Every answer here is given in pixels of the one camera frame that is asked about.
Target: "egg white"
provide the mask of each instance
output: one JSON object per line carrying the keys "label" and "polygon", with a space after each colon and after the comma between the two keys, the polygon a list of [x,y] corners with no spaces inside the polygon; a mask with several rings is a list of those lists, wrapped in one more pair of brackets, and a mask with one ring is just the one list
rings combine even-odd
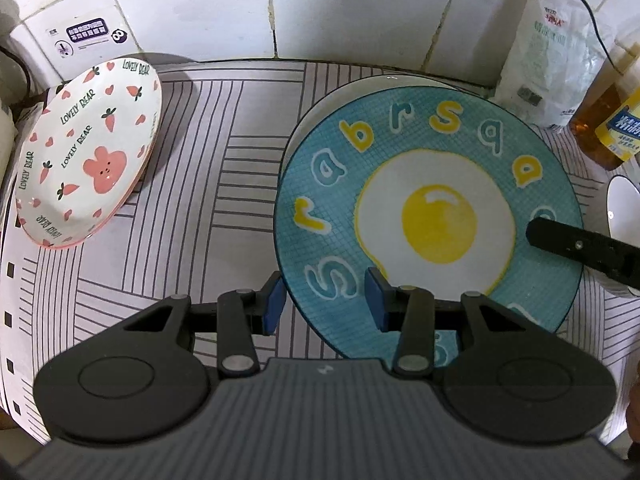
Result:
{"label": "egg white", "polygon": [[[409,195],[436,184],[460,193],[477,218],[473,243],[449,264],[423,259],[402,228]],[[354,227],[361,248],[383,267],[390,284],[420,286],[442,300],[459,300],[468,290],[491,292],[508,268],[516,232],[511,209],[487,172],[461,155],[427,149],[396,155],[373,173],[356,203]]]}

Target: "egg yolk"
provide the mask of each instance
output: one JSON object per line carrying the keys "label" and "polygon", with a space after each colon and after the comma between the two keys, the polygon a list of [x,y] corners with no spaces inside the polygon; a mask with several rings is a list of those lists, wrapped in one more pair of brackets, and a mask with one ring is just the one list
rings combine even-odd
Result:
{"label": "egg yolk", "polygon": [[460,259],[476,237],[478,220],[471,204],[449,186],[417,189],[402,207],[402,229],[414,251],[434,264]]}

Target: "blue round plate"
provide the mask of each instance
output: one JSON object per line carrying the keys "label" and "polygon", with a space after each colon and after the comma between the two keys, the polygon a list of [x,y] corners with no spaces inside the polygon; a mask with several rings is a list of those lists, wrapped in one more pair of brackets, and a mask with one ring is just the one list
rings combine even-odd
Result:
{"label": "blue round plate", "polygon": [[[395,88],[325,118],[292,156],[278,190],[276,254],[296,305],[350,358],[390,362],[398,336],[377,330],[364,272],[459,300],[479,290],[555,331],[582,266],[531,247],[527,223],[582,227],[562,167],[523,122],[481,98]],[[437,365],[458,354],[436,335]]]}

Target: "tile wall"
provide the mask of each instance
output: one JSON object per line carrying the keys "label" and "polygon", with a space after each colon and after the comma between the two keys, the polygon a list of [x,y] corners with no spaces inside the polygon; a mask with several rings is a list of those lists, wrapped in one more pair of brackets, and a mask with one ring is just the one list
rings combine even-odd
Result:
{"label": "tile wall", "polygon": [[[640,43],[638,0],[588,0]],[[40,88],[135,54],[151,62],[238,58],[371,63],[492,86],[525,0],[0,0],[0,37],[23,56]],[[108,33],[73,41],[76,26]],[[24,92],[0,56],[0,98]]]}

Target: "table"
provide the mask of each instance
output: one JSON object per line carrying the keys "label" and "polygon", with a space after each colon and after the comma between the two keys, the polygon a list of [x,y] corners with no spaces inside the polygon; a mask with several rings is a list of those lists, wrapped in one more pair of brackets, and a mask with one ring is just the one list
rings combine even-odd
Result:
{"label": "table", "polygon": [[[167,295],[188,293],[203,302],[235,288],[260,288],[277,270],[272,215],[278,163],[296,123],[338,86],[397,73],[279,60],[173,65],[158,72],[163,118],[148,168],[113,219],[86,243],[63,251],[37,247],[16,223],[11,185],[2,198],[0,406],[43,443],[49,435],[32,393],[39,368]],[[581,155],[566,129],[535,131],[561,161],[584,213],[609,175]],[[15,169],[7,174],[11,184]],[[626,427],[640,358],[639,309],[640,300],[610,296],[585,270],[558,330],[603,361],[616,380],[618,400],[600,436],[604,443]],[[215,334],[196,336],[194,354],[215,365]],[[262,365],[274,356],[341,358],[290,300],[275,335],[254,336],[254,343]]]}

